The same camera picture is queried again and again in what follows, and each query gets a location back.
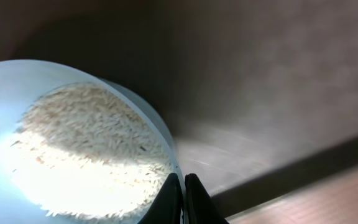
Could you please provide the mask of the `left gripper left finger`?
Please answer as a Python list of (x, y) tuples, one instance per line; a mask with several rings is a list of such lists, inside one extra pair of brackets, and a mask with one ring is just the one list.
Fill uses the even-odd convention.
[(168, 175), (139, 224), (180, 224), (183, 197), (176, 173)]

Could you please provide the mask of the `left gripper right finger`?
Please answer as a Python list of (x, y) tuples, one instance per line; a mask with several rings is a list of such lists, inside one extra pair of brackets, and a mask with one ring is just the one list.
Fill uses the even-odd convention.
[(185, 187), (189, 224), (229, 224), (220, 216), (196, 174), (185, 176)]

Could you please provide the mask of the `light blue rice bowl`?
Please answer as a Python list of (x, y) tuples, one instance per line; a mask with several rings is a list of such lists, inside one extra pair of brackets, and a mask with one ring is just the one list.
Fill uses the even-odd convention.
[(75, 68), (41, 60), (0, 62), (0, 223), (73, 223), (71, 218), (47, 217), (45, 211), (27, 199), (10, 181), (13, 166), (8, 161), (7, 137), (16, 128), (26, 109), (40, 96), (63, 85), (92, 82), (102, 85), (132, 107), (158, 134), (184, 187), (175, 157), (175, 144), (160, 115), (133, 91)]

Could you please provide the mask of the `white rice grains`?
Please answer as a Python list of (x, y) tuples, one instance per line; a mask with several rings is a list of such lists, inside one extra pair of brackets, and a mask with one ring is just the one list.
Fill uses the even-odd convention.
[(135, 223), (175, 168), (160, 138), (94, 83), (40, 97), (11, 137), (13, 181), (49, 216)]

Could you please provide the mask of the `brown serving tray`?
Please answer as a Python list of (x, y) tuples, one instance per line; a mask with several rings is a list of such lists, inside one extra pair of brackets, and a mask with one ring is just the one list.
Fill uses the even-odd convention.
[(0, 61), (62, 63), (162, 116), (225, 217), (326, 187), (358, 216), (358, 1), (0, 1)]

